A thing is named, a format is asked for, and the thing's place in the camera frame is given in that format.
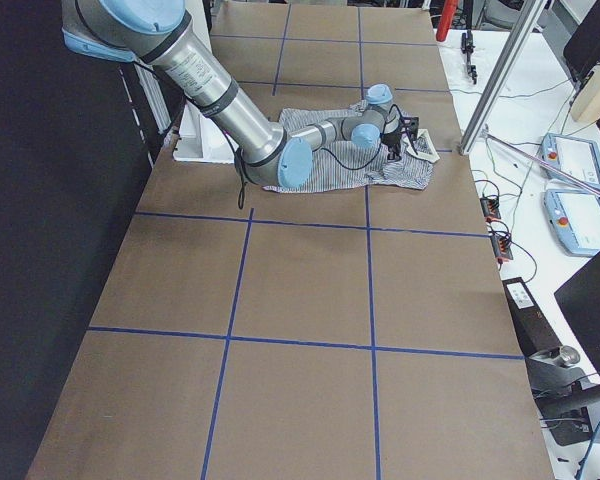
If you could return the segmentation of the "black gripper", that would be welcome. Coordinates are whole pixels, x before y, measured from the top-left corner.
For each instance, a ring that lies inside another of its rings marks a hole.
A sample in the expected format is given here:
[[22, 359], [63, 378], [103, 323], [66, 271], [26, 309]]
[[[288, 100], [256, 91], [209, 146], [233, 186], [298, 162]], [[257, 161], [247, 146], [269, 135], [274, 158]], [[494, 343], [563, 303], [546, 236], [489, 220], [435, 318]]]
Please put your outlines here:
[[382, 132], [382, 144], [387, 147], [388, 159], [401, 158], [402, 120], [399, 117], [390, 119]]

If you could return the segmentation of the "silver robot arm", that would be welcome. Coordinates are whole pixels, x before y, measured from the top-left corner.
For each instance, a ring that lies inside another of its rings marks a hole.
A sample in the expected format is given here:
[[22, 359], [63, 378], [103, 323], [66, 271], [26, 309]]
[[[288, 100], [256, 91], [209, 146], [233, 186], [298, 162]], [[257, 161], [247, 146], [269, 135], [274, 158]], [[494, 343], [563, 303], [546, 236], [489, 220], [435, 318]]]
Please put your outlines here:
[[182, 1], [64, 1], [62, 31], [73, 52], [99, 59], [137, 60], [164, 72], [237, 145], [242, 183], [297, 189], [310, 178], [315, 151], [335, 141], [401, 153], [403, 126], [389, 86], [366, 95], [359, 116], [329, 118], [296, 132], [269, 121], [194, 31]]

